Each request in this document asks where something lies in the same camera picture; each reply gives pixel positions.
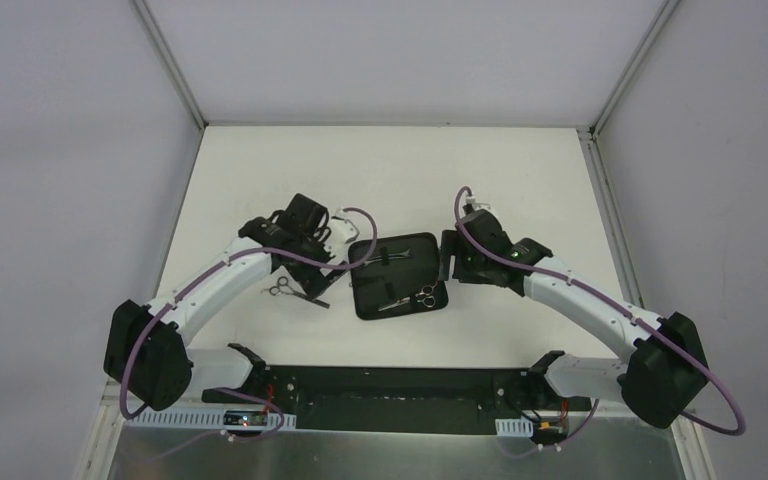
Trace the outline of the silver black hair scissors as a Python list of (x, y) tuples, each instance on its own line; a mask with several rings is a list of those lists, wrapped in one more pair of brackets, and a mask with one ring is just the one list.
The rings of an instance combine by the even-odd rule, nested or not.
[(384, 312), (384, 311), (395, 309), (397, 307), (406, 306), (411, 303), (416, 303), (421, 307), (431, 309), (435, 307), (437, 303), (436, 297), (435, 297), (436, 287), (437, 287), (436, 282), (429, 285), (425, 285), (415, 294), (408, 295), (401, 299), (379, 306), (377, 311)]

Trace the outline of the silver thinning scissors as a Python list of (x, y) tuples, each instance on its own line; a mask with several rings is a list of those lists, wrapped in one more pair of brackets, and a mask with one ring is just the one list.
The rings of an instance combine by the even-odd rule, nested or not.
[(306, 293), (304, 293), (303, 291), (299, 291), (296, 288), (294, 288), (290, 284), (290, 279), (287, 276), (278, 277), (275, 284), (270, 286), (267, 289), (267, 293), (271, 296), (280, 296), (280, 295), (292, 296), (324, 309), (330, 308), (329, 303), (319, 300), (317, 298), (311, 297)]

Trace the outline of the black zip tool case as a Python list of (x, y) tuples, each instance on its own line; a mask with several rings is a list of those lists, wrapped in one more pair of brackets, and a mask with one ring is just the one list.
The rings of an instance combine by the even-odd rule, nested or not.
[[(379, 238), (370, 257), (411, 249), (411, 258), (360, 266), (350, 271), (350, 286), (355, 313), (364, 321), (427, 313), (446, 308), (449, 295), (446, 284), (438, 279), (440, 252), (437, 238), (430, 232)], [(416, 303), (378, 312), (379, 306), (417, 293), (423, 286), (436, 282), (436, 306), (427, 309)]]

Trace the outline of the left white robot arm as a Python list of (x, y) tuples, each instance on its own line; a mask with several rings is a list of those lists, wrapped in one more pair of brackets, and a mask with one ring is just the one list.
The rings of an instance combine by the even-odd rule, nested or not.
[[(227, 389), (241, 404), (265, 390), (260, 359), (231, 345), (199, 349), (191, 343), (209, 320), (245, 290), (283, 269), (303, 298), (315, 300), (362, 262), (349, 258), (360, 228), (350, 214), (334, 212), (297, 193), (287, 207), (246, 222), (237, 236), (191, 278), (146, 303), (126, 300), (112, 315), (103, 370), (119, 385), (127, 419), (150, 408), (161, 411), (180, 398)], [(129, 397), (140, 401), (130, 410)]]

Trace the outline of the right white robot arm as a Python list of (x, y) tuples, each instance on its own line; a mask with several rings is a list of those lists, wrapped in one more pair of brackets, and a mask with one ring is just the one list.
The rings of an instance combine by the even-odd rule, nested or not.
[(530, 238), (512, 242), (492, 213), (470, 209), (462, 228), (443, 232), (440, 248), (442, 279), (511, 290), (560, 313), (612, 352), (610, 358), (545, 354), (525, 373), (536, 407), (550, 410), (572, 397), (622, 402), (645, 423), (665, 429), (707, 385), (698, 369), (707, 360), (692, 320), (586, 290), (548, 247)]

